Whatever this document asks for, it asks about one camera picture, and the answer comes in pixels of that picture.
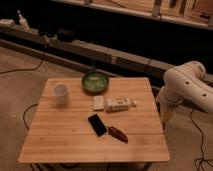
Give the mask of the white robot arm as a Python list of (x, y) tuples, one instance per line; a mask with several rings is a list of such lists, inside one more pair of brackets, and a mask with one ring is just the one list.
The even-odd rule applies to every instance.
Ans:
[(173, 110), (184, 99), (213, 114), (213, 87), (203, 81), (205, 74), (204, 65), (198, 61), (184, 63), (164, 73), (164, 86), (156, 97), (162, 123), (166, 123), (171, 118)]

